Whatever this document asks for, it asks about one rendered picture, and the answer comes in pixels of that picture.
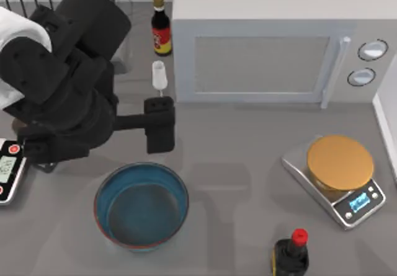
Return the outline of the white and black digital timer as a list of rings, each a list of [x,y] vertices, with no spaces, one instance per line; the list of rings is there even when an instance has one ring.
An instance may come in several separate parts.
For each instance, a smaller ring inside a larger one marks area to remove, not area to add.
[[[16,140],[0,138],[0,206],[15,197],[26,166],[22,146]]]

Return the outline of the clear stemmed glass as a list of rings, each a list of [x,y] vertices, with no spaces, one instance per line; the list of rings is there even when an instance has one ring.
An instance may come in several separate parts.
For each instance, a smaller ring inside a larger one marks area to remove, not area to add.
[[[164,95],[164,90],[168,86],[166,66],[160,60],[152,63],[152,86],[159,92],[161,97]]]

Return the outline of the clear glass container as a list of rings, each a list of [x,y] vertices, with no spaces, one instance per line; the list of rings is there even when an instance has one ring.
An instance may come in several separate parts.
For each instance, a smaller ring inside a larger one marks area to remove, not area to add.
[[[132,52],[132,23],[133,23],[133,1],[132,0],[112,0],[123,11],[130,21],[130,30],[127,32],[123,42],[115,53],[112,63],[115,66],[115,74],[127,74],[133,68]]]

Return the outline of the blue bowl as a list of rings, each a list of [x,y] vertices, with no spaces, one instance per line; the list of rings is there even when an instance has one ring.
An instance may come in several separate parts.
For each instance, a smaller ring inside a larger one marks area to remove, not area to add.
[[[106,240],[132,252],[149,252],[181,230],[189,206],[189,192],[176,172],[155,162],[135,162],[104,178],[93,213]]]

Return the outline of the dark bottle with red label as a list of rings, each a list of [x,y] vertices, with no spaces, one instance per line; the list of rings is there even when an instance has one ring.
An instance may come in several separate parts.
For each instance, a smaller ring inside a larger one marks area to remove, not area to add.
[[[153,0],[154,14],[151,18],[154,52],[159,56],[172,53],[171,22],[165,13],[164,0]]]

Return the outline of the microwave door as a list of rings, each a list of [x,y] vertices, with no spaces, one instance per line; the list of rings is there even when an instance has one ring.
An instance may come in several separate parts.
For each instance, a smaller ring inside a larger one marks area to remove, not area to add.
[[[342,20],[176,19],[177,100],[319,103],[354,29]]]

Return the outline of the pale grey microwave oven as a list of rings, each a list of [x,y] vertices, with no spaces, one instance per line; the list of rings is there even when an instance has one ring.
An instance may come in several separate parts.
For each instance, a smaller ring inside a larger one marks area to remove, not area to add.
[[[173,0],[172,24],[182,20],[342,20],[355,29],[334,87],[331,102],[370,103],[397,57],[397,0]],[[366,42],[384,40],[387,53],[375,61],[358,57]],[[347,82],[352,71],[371,68],[375,79],[366,86]]]

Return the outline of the round golden brown can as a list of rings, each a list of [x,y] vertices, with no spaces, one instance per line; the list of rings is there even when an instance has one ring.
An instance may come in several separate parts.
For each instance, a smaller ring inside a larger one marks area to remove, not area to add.
[[[345,135],[321,136],[310,144],[306,164],[315,180],[328,190],[350,191],[363,187],[373,177],[370,152]]]

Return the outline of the black bottle with red cap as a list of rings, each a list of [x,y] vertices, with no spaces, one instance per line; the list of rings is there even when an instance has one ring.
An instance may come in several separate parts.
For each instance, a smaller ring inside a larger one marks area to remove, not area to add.
[[[271,257],[272,276],[304,276],[309,267],[308,232],[297,228],[289,238],[279,239]]]

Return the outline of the small microwave knob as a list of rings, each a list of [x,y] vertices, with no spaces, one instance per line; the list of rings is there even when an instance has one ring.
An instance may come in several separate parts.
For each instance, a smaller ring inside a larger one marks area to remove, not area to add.
[[[376,77],[376,72],[371,68],[359,69],[352,71],[348,77],[347,82],[354,87],[362,87],[370,84]]]

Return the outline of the silver kitchen scale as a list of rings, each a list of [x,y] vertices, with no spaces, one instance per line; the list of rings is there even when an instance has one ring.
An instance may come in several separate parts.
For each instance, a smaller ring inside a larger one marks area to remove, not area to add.
[[[319,137],[286,152],[281,158],[282,165],[335,222],[345,230],[353,229],[378,211],[386,196],[374,179],[375,171],[368,183],[350,191],[328,190],[315,180],[307,167],[306,154]]]

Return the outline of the large microwave knob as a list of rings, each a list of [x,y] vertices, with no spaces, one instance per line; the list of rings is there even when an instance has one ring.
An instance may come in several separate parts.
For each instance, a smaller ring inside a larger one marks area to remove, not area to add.
[[[358,57],[364,61],[375,61],[384,56],[388,51],[388,44],[384,40],[366,42],[358,49]]]

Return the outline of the white cabinet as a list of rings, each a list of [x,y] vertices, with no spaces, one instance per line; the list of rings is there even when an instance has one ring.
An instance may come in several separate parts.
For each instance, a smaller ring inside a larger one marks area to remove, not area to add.
[[[373,108],[397,187],[397,66],[390,66],[373,99]]]

